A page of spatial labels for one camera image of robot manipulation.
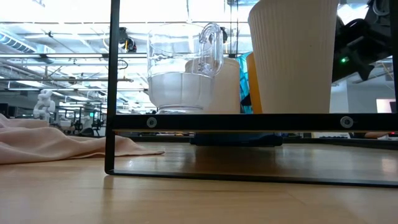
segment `glass pitcher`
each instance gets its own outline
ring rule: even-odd
[[[149,98],[159,113],[195,113],[210,104],[223,66],[217,24],[159,26],[149,32],[147,54]]]

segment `white liquid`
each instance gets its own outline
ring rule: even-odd
[[[192,73],[160,73],[148,78],[150,101],[158,108],[202,110],[213,96],[214,78]]]

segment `green light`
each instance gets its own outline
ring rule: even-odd
[[[341,62],[341,63],[347,63],[348,60],[349,60],[348,57],[345,57],[345,58],[341,59],[340,62]]]

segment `textured white cup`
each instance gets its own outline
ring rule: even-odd
[[[338,0],[261,0],[249,13],[263,113],[329,113]]]

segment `yellow object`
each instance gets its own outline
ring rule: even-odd
[[[250,100],[254,114],[261,114],[261,98],[259,91],[259,83],[257,80],[256,63],[254,62],[254,54],[251,53],[246,58],[248,64],[248,77],[249,77],[249,89],[250,89]]]

